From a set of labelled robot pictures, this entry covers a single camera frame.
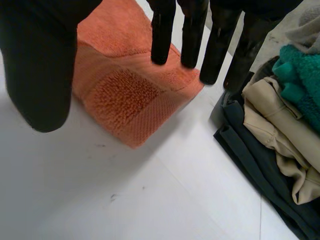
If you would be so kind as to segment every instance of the teal fabric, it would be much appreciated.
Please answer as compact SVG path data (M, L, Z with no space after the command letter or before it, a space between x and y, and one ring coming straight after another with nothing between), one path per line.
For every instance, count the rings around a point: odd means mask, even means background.
M287 45L272 70L283 87L281 96L320 133L320 54L305 54Z

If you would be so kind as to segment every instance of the khaki fabric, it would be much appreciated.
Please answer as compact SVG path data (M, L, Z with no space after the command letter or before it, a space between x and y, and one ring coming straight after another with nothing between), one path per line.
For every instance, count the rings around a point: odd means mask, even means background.
M276 151L280 171L295 180L292 198L300 205L320 197L320 138L280 92L275 79L265 77L255 82L252 78L242 93L244 125L262 144Z

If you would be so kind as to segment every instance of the terry cloth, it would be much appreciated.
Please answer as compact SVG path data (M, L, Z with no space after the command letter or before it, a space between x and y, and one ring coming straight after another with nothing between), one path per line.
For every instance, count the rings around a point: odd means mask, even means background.
M283 86L281 96L295 104L320 133L320 54L304 54L293 45L284 46L273 72Z
M152 28L134 0L104 0L78 25L73 93L109 133L141 146L203 88L171 45L165 66L150 59Z
M320 5L308 8L298 25L286 33L287 38L305 54L320 54Z

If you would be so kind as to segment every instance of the white floor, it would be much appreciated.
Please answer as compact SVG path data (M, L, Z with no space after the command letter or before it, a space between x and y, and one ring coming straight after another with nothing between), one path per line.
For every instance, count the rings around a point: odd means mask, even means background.
M148 17L145 0L138 0ZM177 10L173 43L181 48ZM201 65L209 37L206 29ZM4 240L294 240L214 140L208 119L231 61L148 141L131 150L76 102L65 126L30 129L0 61L0 238Z

